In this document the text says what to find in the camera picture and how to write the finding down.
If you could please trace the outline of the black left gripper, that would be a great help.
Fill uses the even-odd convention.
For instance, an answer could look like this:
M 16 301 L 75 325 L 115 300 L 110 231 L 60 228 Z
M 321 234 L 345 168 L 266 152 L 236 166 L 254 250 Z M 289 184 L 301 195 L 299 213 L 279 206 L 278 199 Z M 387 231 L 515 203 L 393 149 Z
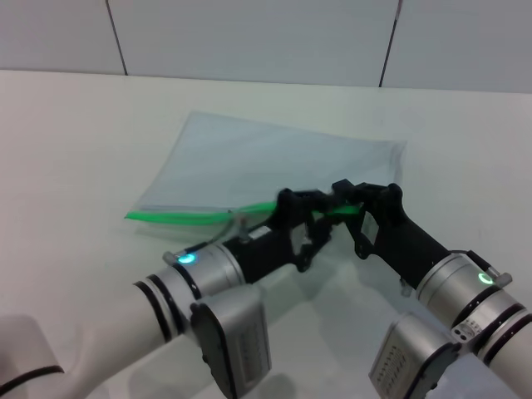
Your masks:
M 333 224 L 315 221 L 313 212 L 326 213 L 335 205 L 321 190 L 281 190 L 273 213 L 254 226 L 248 236 L 223 242 L 240 267 L 246 283 L 256 283 L 284 265 L 306 272 L 330 241 Z

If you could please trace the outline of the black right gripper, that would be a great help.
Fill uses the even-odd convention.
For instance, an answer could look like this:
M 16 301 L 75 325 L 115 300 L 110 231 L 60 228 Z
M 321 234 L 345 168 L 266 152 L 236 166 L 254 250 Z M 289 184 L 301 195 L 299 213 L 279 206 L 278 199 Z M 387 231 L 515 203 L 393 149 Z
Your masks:
M 370 240 L 362 232 L 362 216 L 349 214 L 344 218 L 358 258 L 376 255 L 411 287 L 417 288 L 429 271 L 450 254 L 406 215 L 398 185 L 354 185 L 344 179 L 332 185 L 332 192 L 346 203 L 362 204 L 364 214 L 371 215 L 377 224 L 375 239 Z

